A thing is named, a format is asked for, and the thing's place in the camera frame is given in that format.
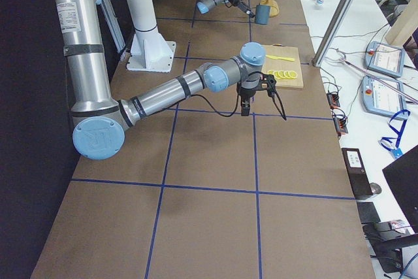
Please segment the dark teal mug yellow inside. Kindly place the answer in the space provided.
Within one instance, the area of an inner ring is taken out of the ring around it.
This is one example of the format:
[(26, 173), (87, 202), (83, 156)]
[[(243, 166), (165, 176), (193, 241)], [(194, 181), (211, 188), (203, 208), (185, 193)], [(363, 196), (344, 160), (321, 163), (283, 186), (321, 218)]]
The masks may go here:
[(270, 6), (258, 4), (255, 11), (254, 22), (259, 25), (267, 25), (270, 18)]

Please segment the lemon slice two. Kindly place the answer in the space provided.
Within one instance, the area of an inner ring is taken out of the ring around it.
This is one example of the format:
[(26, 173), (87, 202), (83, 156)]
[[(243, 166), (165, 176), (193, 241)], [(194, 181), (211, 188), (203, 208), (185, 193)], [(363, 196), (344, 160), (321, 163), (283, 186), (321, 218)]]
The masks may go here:
[(282, 76), (279, 71), (274, 71), (274, 76), (278, 79), (282, 79)]

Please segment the lemon slice three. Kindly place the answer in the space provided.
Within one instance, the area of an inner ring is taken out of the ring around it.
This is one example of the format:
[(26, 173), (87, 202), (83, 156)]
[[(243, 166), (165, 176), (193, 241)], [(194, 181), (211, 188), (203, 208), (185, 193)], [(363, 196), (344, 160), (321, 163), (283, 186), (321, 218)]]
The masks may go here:
[(285, 71), (278, 71), (278, 75), (281, 79), (287, 79), (287, 77), (285, 75)]

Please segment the lemon slice four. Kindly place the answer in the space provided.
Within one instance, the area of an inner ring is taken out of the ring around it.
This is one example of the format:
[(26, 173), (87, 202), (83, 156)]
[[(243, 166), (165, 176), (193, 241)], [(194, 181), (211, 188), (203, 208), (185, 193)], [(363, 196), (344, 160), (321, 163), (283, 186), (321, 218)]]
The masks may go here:
[(283, 75), (284, 75), (284, 77), (286, 77), (286, 79), (292, 79), (293, 78), (289, 71), (284, 71)]

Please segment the bamboo cutting board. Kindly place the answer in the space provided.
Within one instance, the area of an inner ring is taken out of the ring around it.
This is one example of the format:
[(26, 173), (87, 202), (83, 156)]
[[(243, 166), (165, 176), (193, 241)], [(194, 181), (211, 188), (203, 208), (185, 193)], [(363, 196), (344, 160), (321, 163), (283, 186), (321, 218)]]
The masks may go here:
[(282, 88), (298, 88), (304, 87), (302, 69), (300, 63), (300, 57), (298, 48), (292, 46), (280, 46), (280, 45), (263, 45), (266, 55), (275, 55), (281, 57), (293, 57), (296, 59), (294, 62), (273, 60), (265, 57), (265, 63), (262, 68), (262, 72), (267, 74), (267, 71), (295, 71), (298, 74), (297, 79), (276, 79), (276, 86)]

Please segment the yellow plastic knife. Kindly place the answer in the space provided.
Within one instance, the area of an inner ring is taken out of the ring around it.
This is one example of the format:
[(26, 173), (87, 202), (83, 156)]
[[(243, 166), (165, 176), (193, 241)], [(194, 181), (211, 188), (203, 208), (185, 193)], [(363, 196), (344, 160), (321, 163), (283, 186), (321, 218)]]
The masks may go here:
[(273, 59), (273, 60), (290, 61), (290, 62), (296, 61), (296, 59), (293, 57), (281, 57), (281, 56), (275, 56), (275, 55), (266, 55), (266, 58)]

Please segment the near teach pendant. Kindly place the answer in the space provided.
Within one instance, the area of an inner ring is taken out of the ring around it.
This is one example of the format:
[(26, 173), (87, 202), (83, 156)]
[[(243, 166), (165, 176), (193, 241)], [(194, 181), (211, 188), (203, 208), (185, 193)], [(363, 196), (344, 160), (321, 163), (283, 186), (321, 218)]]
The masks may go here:
[[(390, 78), (389, 84), (403, 89), (403, 83)], [(406, 100), (387, 86), (364, 76), (361, 82), (362, 103), (365, 111), (380, 116), (392, 117), (401, 110), (406, 110)]]

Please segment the teach pendant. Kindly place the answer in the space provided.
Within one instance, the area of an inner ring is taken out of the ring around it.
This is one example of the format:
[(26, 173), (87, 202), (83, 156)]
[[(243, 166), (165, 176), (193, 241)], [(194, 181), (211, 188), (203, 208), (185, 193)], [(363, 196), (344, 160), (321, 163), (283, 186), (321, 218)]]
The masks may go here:
[(372, 41), (366, 49), (365, 67), (392, 78), (400, 78), (404, 70), (405, 55), (403, 48)]
[[(390, 78), (389, 84), (403, 89), (403, 83)], [(361, 82), (362, 103), (365, 111), (380, 116), (392, 117), (401, 110), (406, 110), (406, 100), (387, 86), (364, 76)]]

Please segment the far teach pendant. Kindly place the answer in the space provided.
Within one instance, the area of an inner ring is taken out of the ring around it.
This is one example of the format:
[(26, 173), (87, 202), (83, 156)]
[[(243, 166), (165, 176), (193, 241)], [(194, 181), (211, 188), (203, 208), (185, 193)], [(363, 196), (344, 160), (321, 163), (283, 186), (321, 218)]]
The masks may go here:
[(392, 78), (400, 78), (404, 70), (405, 55), (403, 48), (372, 41), (366, 49), (365, 67)]

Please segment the black box with label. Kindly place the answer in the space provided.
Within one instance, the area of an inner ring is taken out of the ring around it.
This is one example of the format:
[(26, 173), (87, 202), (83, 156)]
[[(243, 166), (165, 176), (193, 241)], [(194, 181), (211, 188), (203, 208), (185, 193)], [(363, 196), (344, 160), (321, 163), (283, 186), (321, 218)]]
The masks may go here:
[(355, 198), (366, 200), (373, 196), (359, 149), (342, 148), (342, 155)]

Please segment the black monitor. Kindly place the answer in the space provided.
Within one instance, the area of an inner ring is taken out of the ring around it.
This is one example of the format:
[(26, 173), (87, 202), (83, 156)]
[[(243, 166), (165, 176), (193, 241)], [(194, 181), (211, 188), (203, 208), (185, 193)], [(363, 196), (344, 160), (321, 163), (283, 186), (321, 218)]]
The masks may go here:
[(383, 169), (384, 177), (406, 219), (417, 232), (417, 146)]

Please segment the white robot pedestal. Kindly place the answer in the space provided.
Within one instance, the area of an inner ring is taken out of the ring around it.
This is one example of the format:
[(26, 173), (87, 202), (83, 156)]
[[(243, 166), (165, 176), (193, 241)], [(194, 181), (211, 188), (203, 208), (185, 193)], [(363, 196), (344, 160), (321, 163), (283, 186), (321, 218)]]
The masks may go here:
[(160, 34), (152, 0), (127, 0), (135, 29), (127, 68), (130, 71), (168, 73), (176, 43)]

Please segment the aluminium frame post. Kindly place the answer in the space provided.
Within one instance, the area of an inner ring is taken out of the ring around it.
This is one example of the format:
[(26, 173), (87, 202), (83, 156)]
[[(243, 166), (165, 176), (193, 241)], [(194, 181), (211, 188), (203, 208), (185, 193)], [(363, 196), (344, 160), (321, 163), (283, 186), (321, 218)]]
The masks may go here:
[(339, 30), (344, 17), (350, 8), (353, 0), (340, 0), (336, 10), (332, 16), (330, 24), (325, 32), (325, 35), (319, 45), (317, 52), (312, 60), (314, 67), (320, 67), (322, 61), (324, 60), (330, 45), (335, 38), (337, 31)]

